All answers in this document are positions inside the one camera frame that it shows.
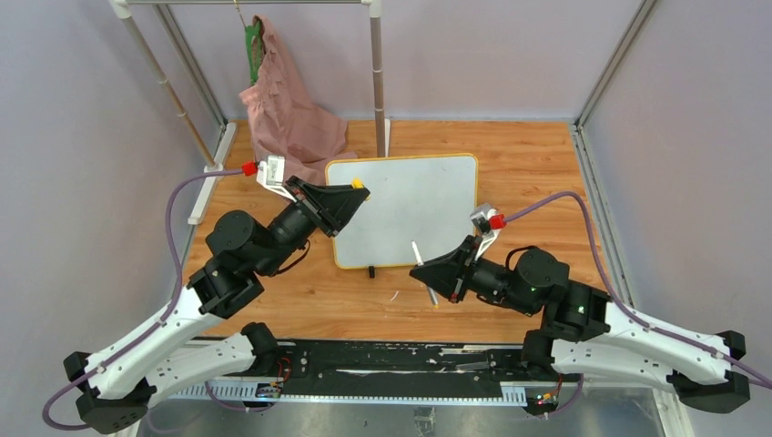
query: gray wall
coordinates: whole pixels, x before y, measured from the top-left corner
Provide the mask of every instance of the gray wall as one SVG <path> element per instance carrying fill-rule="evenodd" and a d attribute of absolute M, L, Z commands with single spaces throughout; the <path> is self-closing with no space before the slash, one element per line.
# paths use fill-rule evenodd
<path fill-rule="evenodd" d="M 747 336 L 772 374 L 772 4 L 660 2 L 587 133 L 643 310 Z M 772 393 L 698 436 L 769 435 Z"/>
<path fill-rule="evenodd" d="M 138 12 L 214 144 L 157 20 Z M 66 382 L 61 360 L 105 347 L 168 299 L 164 207 L 203 162 L 107 2 L 17 0 L 0 16 L 0 433 L 61 435 L 40 419 Z M 192 191 L 174 219 L 180 246 Z M 79 422 L 75 398 L 55 406 L 58 420 Z"/>
<path fill-rule="evenodd" d="M 384 0 L 386 115 L 401 118 L 575 117 L 638 0 Z M 234 7 L 175 6 L 186 38 L 229 117 L 249 86 Z M 316 102 L 372 117 L 367 9 L 243 5 L 267 16 Z"/>

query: green hanger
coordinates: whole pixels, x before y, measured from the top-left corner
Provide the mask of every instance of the green hanger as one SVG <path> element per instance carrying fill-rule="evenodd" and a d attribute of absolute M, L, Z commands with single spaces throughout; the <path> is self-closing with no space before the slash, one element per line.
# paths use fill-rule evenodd
<path fill-rule="evenodd" d="M 244 34 L 247 38 L 247 59 L 249 60 L 249 80 L 254 86 L 258 83 L 258 70 L 263 61 L 263 39 L 260 37 L 260 28 L 262 22 L 255 15 L 252 18 L 252 25 L 244 27 Z"/>

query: whiteboard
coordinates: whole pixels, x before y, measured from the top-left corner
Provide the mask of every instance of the whiteboard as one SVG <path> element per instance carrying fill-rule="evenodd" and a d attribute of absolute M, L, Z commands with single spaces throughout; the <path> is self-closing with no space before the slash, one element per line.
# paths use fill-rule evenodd
<path fill-rule="evenodd" d="M 349 159 L 327 166 L 330 185 L 354 178 L 371 195 L 333 240 L 342 269 L 413 265 L 412 240 L 426 260 L 450 252 L 474 232 L 473 155 Z"/>

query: red connector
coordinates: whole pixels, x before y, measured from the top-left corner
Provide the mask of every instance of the red connector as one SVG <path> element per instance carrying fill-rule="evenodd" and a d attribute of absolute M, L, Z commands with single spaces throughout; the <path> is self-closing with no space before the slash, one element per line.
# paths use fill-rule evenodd
<path fill-rule="evenodd" d="M 255 161 L 248 162 L 241 166 L 241 170 L 244 172 L 244 176 L 252 176 L 258 174 L 258 163 Z"/>
<path fill-rule="evenodd" d="M 493 230 L 501 229 L 506 226 L 506 222 L 504 221 L 504 214 L 493 216 L 488 220 L 488 222 L 491 223 L 491 229 Z"/>

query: cable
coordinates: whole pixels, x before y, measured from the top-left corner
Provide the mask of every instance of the cable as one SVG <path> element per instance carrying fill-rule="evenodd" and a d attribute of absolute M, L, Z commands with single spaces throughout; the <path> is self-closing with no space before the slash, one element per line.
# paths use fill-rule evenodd
<path fill-rule="evenodd" d="M 177 194 L 179 193 L 179 191 L 182 188 L 184 188 L 187 184 L 199 179 L 240 175 L 243 172 L 244 170 L 241 168 L 234 169 L 234 170 L 210 171 L 208 173 L 202 173 L 200 175 L 187 178 L 182 182 L 180 182 L 179 185 L 177 185 L 174 188 L 174 190 L 171 192 L 171 195 L 169 196 L 169 199 L 167 202 L 167 211 L 166 211 L 167 243 L 168 243 L 169 251 L 171 251 L 171 258 L 174 261 L 174 270 L 177 275 L 177 279 L 175 280 L 175 286 L 174 286 L 174 289 L 172 290 L 171 300 L 169 301 L 169 304 L 166 306 L 166 309 L 161 314 L 160 320 L 157 321 L 156 323 L 153 323 L 149 328 L 147 328 L 147 330 L 145 330 L 145 332 L 142 332 L 141 334 L 139 334 L 139 336 L 133 339 L 129 344 L 119 349 L 116 353 L 111 355 L 106 360 L 100 362 L 99 366 L 95 367 L 91 371 L 86 372 L 80 378 L 75 379 L 74 381 L 70 382 L 66 386 L 62 387 L 59 391 L 54 393 L 54 395 L 51 396 L 51 398 L 48 399 L 48 401 L 46 401 L 46 404 L 43 406 L 43 411 L 42 411 L 43 422 L 45 422 L 46 425 L 59 431 L 82 431 L 82 430 L 87 430 L 91 428 L 85 423 L 80 425 L 66 425 L 55 421 L 51 417 L 51 407 L 54 405 L 56 401 L 59 400 L 59 398 L 64 396 L 67 392 L 73 390 L 78 385 L 82 384 L 85 381 L 88 381 L 89 378 L 96 375 L 97 371 L 100 368 L 105 369 L 107 366 L 109 366 L 110 364 L 112 364 L 122 356 L 126 355 L 127 352 L 136 348 L 137 345 L 145 341 L 147 337 L 149 337 L 153 332 L 155 332 L 161 326 L 161 323 L 163 323 L 166 319 L 168 319 L 169 315 L 171 315 L 172 311 L 177 306 L 177 303 L 179 302 L 179 296 L 182 293 L 182 264 L 179 261 L 179 255 L 177 254 L 177 249 L 175 249 L 174 247 L 174 239 L 172 238 L 171 210 L 172 210 L 172 207 L 174 206 L 174 201 L 177 198 Z"/>
<path fill-rule="evenodd" d="M 512 262 L 512 257 L 514 256 L 515 253 L 522 252 L 524 250 L 531 250 L 531 249 L 534 249 L 535 247 L 536 246 L 523 246 L 521 248 L 510 250 L 509 253 L 507 254 L 507 259 L 506 259 L 506 262 L 504 264 L 506 266 L 507 270 L 511 270 L 511 268 L 509 267 L 509 264 L 510 264 L 510 262 Z"/>
<path fill-rule="evenodd" d="M 755 380 L 750 380 L 749 382 L 753 385 L 757 385 L 759 387 L 764 387 L 766 389 L 772 390 L 772 380 L 770 380 L 767 376 L 763 375 L 761 372 L 753 369 L 752 367 L 748 366 L 745 363 L 742 363 L 738 360 L 735 360 L 734 358 L 730 357 L 729 355 L 725 355 L 721 352 L 719 352 L 716 348 L 713 348 L 711 346 L 707 346 L 703 344 L 700 341 L 689 339 L 683 335 L 677 334 L 675 332 L 672 332 L 670 330 L 665 330 L 659 327 L 652 327 L 651 324 L 640 317 L 635 315 L 635 312 L 627 308 L 627 306 L 622 302 L 622 300 L 619 298 L 619 296 L 616 294 L 616 291 L 614 291 L 614 287 L 611 286 L 611 281 L 608 279 L 608 276 L 605 273 L 605 270 L 603 268 L 603 264 L 601 263 L 600 255 L 598 254 L 598 249 L 595 246 L 595 237 L 593 234 L 593 224 L 592 220 L 590 220 L 590 213 L 587 210 L 587 206 L 584 204 L 584 201 L 582 198 L 576 194 L 573 191 L 561 191 L 559 193 L 552 194 L 552 196 L 548 196 L 547 198 L 544 198 L 542 200 L 539 200 L 538 202 L 534 203 L 528 208 L 525 208 L 519 212 L 516 212 L 512 214 L 509 217 L 504 218 L 504 223 L 509 223 L 511 221 L 517 220 L 520 217 L 529 214 L 544 205 L 557 200 L 559 198 L 565 198 L 570 197 L 576 200 L 576 203 L 579 204 L 579 208 L 582 210 L 582 216 L 584 217 L 584 227 L 587 231 L 587 238 L 590 241 L 590 250 L 593 253 L 593 260 L 595 262 L 595 267 L 598 269 L 598 273 L 601 276 L 601 281 L 605 285 L 606 290 L 608 290 L 608 294 L 611 296 L 612 301 L 616 306 L 619 308 L 620 311 L 622 311 L 625 316 L 627 316 L 630 320 L 634 320 L 636 323 L 638 323 L 640 326 L 644 327 L 647 330 L 651 330 L 653 332 L 657 332 L 659 334 L 662 334 L 666 337 L 669 337 L 674 340 L 681 341 L 683 343 L 686 343 L 690 346 L 694 346 L 698 349 L 701 349 L 702 351 L 710 353 L 714 357 L 722 358 L 723 360 L 729 362 L 733 366 L 737 366 L 739 369 L 743 370 L 744 372 L 750 374 Z"/>
<path fill-rule="evenodd" d="M 278 276 L 278 275 L 280 275 L 280 274 L 283 274 L 283 273 L 287 273 L 287 271 L 289 271 L 289 270 L 290 270 L 290 269 L 292 269 L 293 267 L 295 267 L 295 266 L 297 266 L 298 264 L 300 264 L 300 262 L 301 262 L 301 261 L 303 261 L 303 260 L 304 260 L 304 259 L 305 259 L 305 258 L 306 258 L 308 255 L 309 255 L 309 252 L 310 252 L 310 250 L 311 250 L 311 240 L 310 240 L 310 239 L 306 239 L 306 242 L 305 242 L 305 243 L 303 243 L 303 247 L 302 247 L 302 248 L 303 248 L 303 249 L 305 249 L 305 251 L 303 252 L 303 254 L 302 254 L 302 255 L 300 255 L 300 256 L 299 256 L 297 259 L 295 259 L 294 261 L 292 261 L 292 262 L 291 262 L 291 263 L 290 263 L 290 264 L 289 264 L 287 267 L 285 267 L 284 269 L 278 269 L 278 270 L 276 270 L 276 275 L 275 275 L 275 276 Z"/>

